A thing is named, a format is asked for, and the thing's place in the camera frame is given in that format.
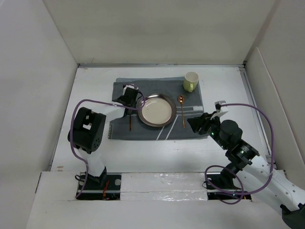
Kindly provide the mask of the grey striped cloth placemat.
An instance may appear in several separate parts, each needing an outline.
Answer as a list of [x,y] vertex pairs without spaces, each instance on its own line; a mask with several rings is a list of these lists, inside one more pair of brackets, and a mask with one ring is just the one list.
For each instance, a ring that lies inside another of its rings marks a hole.
[[185,119],[201,116],[204,111],[200,84],[197,85],[192,93],[189,93],[183,88],[183,77],[156,79],[117,78],[113,83],[112,99],[117,99],[122,95],[123,85],[130,83],[139,87],[145,96],[164,94],[172,98],[177,107],[176,118],[165,127],[151,127],[144,124],[137,113],[133,112],[132,130],[129,131],[129,117],[115,119],[110,122],[109,139],[154,141],[202,139],[207,137],[207,135],[194,133],[188,123],[185,123],[186,127],[183,128],[181,107],[177,101],[179,95],[184,95],[183,114]]

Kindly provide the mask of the copper spoon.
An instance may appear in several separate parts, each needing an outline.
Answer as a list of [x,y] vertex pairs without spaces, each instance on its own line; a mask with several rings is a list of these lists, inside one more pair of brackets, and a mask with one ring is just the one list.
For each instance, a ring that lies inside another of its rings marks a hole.
[[185,98],[183,95],[179,95],[178,98],[177,98],[180,106],[181,106],[181,113],[182,113],[182,122],[183,122],[183,128],[186,127],[185,125],[185,118],[184,118],[184,114],[183,114],[183,104],[184,104],[184,101],[185,101]]

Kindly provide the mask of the round metal plate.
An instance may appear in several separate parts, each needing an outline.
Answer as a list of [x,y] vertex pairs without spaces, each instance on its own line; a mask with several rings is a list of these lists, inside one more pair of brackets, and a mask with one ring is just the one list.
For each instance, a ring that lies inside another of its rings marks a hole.
[[142,99],[138,105],[139,119],[151,127],[163,127],[170,124],[177,115],[177,108],[174,100],[164,94],[151,94]]

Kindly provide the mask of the pale green cup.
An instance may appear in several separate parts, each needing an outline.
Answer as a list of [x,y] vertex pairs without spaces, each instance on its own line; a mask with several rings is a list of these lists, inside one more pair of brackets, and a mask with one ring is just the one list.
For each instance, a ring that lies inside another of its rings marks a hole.
[[192,93],[197,87],[199,76],[195,72],[187,72],[184,75],[183,88],[185,91]]

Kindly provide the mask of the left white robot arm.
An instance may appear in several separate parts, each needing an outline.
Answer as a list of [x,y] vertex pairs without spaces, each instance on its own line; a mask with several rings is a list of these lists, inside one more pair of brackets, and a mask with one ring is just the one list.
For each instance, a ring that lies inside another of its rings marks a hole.
[[74,108],[68,141],[73,155],[85,163],[83,182],[90,180],[95,189],[106,185],[107,169],[97,149],[102,143],[104,127],[110,121],[123,118],[138,110],[137,97],[142,92],[133,84],[125,84],[123,93],[111,102],[84,99]]

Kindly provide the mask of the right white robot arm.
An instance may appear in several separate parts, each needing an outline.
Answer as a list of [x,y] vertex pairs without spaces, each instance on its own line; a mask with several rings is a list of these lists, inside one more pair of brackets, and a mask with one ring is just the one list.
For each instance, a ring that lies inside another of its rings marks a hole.
[[189,118],[194,133],[208,134],[223,150],[230,164],[223,168],[221,184],[231,188],[238,181],[237,173],[249,175],[240,182],[248,195],[262,193],[260,199],[282,213],[282,220],[292,229],[305,227],[305,191],[269,165],[259,152],[242,139],[242,130],[233,120],[220,121],[220,113],[204,113]]

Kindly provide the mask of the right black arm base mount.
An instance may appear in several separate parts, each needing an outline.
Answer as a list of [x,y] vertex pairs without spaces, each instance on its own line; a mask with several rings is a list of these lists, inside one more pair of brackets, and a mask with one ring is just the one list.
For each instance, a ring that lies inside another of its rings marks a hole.
[[209,166],[205,170],[205,181],[202,183],[202,187],[207,190],[208,200],[219,200],[229,205],[237,204],[244,199],[251,200],[251,195],[240,195],[246,191],[234,184],[234,180],[238,182],[235,176],[237,172],[239,169],[232,163],[226,167]]

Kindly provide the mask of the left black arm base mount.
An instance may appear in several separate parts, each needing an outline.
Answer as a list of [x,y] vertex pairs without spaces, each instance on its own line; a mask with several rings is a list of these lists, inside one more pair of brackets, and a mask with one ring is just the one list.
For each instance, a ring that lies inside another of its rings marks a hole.
[[121,198],[121,173],[107,173],[106,168],[99,177],[88,175],[86,172],[75,176],[78,181],[76,192],[77,200],[120,200]]

